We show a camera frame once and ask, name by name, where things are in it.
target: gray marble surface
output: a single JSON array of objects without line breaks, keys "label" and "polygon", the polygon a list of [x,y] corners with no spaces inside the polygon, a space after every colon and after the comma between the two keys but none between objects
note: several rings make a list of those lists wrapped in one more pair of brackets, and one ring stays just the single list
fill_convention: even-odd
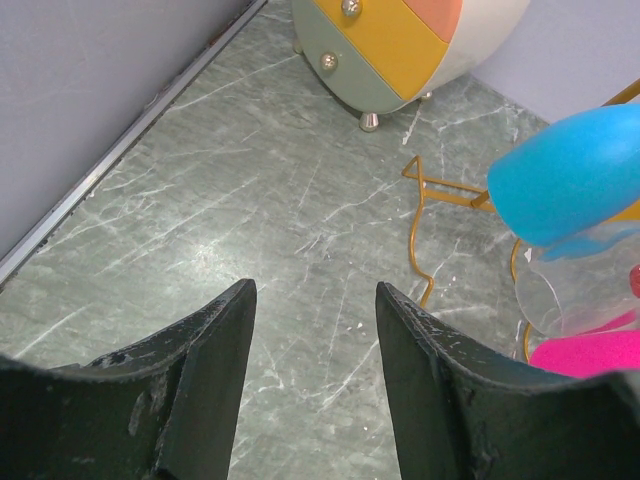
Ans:
[{"label": "gray marble surface", "polygon": [[[418,202],[401,177],[485,184],[543,124],[469,77],[366,134],[291,49],[272,0],[0,295],[0,349],[83,363],[162,328],[242,277],[259,304],[230,478],[398,479],[376,282],[418,299]],[[522,319],[513,237],[495,215],[427,205],[428,309],[510,352]]]}]

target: transparent plastic cup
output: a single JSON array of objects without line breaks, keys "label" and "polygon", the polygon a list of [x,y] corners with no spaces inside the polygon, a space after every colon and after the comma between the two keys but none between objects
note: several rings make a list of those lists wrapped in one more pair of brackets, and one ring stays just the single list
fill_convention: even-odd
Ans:
[{"label": "transparent plastic cup", "polygon": [[640,298],[630,272],[640,265],[640,221],[602,224],[525,254],[529,261],[518,273],[516,296],[543,335],[638,327]]}]

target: blue plastic cup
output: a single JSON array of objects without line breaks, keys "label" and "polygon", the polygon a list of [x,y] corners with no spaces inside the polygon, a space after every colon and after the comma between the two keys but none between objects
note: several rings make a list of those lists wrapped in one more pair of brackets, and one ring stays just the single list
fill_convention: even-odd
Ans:
[{"label": "blue plastic cup", "polygon": [[561,120],[489,169],[489,194],[520,238],[548,247],[640,198],[640,105]]}]

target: metal trim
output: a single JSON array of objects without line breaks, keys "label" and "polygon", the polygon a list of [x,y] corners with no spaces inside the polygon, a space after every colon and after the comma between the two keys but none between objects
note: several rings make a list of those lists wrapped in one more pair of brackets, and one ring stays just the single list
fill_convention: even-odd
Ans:
[{"label": "metal trim", "polygon": [[195,77],[222,51],[240,32],[249,20],[267,3],[256,0],[237,20],[222,33],[210,47],[201,53],[171,85],[158,95],[157,100],[120,136],[101,160],[89,171],[51,212],[27,233],[11,251],[0,260],[0,287],[18,270],[40,244],[60,226],[69,214],[86,198],[96,184],[113,168],[129,147],[164,113],[171,102],[189,86]]}]

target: gold wire rack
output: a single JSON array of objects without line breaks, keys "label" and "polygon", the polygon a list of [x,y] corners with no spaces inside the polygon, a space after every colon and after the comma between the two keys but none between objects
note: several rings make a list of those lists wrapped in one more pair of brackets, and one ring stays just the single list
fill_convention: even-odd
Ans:
[{"label": "gold wire rack", "polygon": [[[640,79],[636,80],[627,88],[604,103],[603,107],[627,103],[633,100],[638,95],[640,95]],[[416,167],[415,173],[411,171],[414,165]],[[420,219],[422,217],[422,211],[424,210],[425,200],[431,199],[440,202],[451,203],[454,205],[482,210],[489,213],[496,213],[496,209],[490,202],[489,190],[487,189],[425,176],[424,170],[422,168],[422,158],[419,155],[413,157],[413,159],[411,159],[407,166],[404,167],[404,169],[402,170],[402,175],[404,177],[417,180],[420,189],[420,201],[418,203],[418,208],[413,218],[411,230],[409,233],[409,261],[411,262],[411,266],[416,271],[416,273],[427,282],[427,287],[422,294],[422,297],[420,298],[420,306],[422,308],[425,308],[425,306],[427,305],[427,301],[429,300],[429,296],[433,291],[433,287],[435,286],[435,279],[428,273],[424,272],[420,268],[420,265],[418,265],[415,252],[416,236],[418,232],[418,226],[420,224]],[[427,187],[427,185],[430,184],[450,187],[471,195],[455,195],[441,190],[435,190]],[[518,238],[513,245],[513,249],[511,250],[509,268],[511,270],[511,278],[513,279],[514,283],[517,278],[516,260],[521,246],[522,240]],[[531,323],[527,322],[527,326],[525,327],[524,333],[522,335],[522,351],[527,363],[529,363],[531,359],[529,354],[529,339],[531,337],[531,331],[532,325]]]}]

